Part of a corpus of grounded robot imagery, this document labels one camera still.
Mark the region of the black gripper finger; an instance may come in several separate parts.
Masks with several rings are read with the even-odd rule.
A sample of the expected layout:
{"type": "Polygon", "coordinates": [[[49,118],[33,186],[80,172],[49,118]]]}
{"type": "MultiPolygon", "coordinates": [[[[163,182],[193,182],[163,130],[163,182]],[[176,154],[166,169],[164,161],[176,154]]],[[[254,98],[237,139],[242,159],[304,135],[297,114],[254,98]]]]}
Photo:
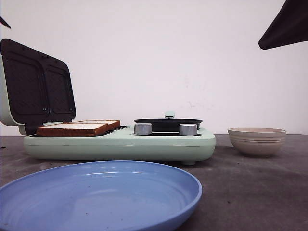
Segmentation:
{"type": "Polygon", "coordinates": [[[11,29],[11,26],[0,16],[0,23],[5,27],[11,29]]]}
{"type": "Polygon", "coordinates": [[[308,40],[308,1],[287,0],[258,41],[263,50],[308,40]]]}

